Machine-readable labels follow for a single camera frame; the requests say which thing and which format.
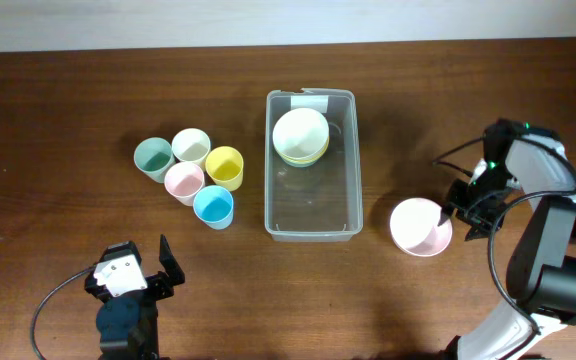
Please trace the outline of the pink plastic bowl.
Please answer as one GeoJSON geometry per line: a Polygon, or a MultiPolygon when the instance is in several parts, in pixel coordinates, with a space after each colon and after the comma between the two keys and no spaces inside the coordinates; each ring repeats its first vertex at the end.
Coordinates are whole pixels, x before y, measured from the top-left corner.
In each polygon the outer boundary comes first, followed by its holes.
{"type": "Polygon", "coordinates": [[[432,257],[442,253],[451,243],[451,220],[438,226],[441,206],[425,198],[409,198],[400,202],[389,218],[393,242],[404,253],[432,257]]]}

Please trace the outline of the yellow plastic bowl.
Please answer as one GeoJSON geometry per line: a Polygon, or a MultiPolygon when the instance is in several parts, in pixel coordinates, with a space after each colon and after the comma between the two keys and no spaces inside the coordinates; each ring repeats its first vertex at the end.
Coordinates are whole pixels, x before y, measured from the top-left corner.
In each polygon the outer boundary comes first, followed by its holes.
{"type": "Polygon", "coordinates": [[[278,154],[278,156],[282,160],[288,160],[288,161],[292,161],[292,162],[310,162],[310,161],[315,161],[315,160],[317,161],[319,158],[321,158],[324,155],[324,153],[328,149],[329,143],[330,143],[330,139],[327,139],[326,143],[316,153],[311,154],[311,155],[306,156],[306,157],[303,157],[303,158],[290,157],[290,156],[287,156],[285,154],[282,154],[278,150],[275,150],[275,152],[278,154]]]}

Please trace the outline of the green plastic bowl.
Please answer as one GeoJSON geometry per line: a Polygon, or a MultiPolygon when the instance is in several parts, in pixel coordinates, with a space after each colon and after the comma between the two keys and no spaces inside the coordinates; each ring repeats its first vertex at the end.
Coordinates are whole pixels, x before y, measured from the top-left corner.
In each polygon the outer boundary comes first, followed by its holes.
{"type": "Polygon", "coordinates": [[[317,161],[310,161],[310,162],[292,162],[292,161],[288,161],[288,160],[283,160],[287,165],[290,165],[292,167],[296,167],[296,168],[305,168],[305,167],[309,167],[314,165],[317,161]]]}

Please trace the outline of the cream plastic bowl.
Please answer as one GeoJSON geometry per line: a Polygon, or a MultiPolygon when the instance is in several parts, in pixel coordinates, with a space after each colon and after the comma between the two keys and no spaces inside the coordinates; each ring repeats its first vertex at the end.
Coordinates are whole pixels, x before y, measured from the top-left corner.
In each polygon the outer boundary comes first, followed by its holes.
{"type": "Polygon", "coordinates": [[[272,131],[275,150],[296,160],[314,156],[328,140],[328,121],[322,113],[310,108],[297,108],[285,113],[272,131]]]}

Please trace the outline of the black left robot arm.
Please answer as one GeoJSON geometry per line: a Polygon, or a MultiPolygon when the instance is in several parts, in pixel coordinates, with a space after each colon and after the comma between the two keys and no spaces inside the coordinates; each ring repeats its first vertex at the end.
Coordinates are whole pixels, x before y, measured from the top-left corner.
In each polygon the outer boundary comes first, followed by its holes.
{"type": "Polygon", "coordinates": [[[165,236],[159,246],[163,269],[145,276],[141,262],[135,242],[115,244],[104,250],[85,279],[84,290],[102,302],[95,324],[103,359],[161,357],[157,302],[172,297],[185,274],[165,236]]]}

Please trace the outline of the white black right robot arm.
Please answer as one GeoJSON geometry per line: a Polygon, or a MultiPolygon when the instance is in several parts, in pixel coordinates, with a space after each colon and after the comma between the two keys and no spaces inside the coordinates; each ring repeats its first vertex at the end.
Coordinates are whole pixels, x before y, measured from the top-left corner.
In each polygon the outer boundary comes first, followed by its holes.
{"type": "Polygon", "coordinates": [[[440,219],[469,225],[487,241],[487,263],[502,297],[472,332],[455,337],[444,359],[525,359],[550,334],[576,325],[576,169],[553,130],[498,119],[478,137],[483,157],[449,188],[440,219]],[[495,265],[496,234],[510,210],[532,216],[508,262],[495,265]]]}

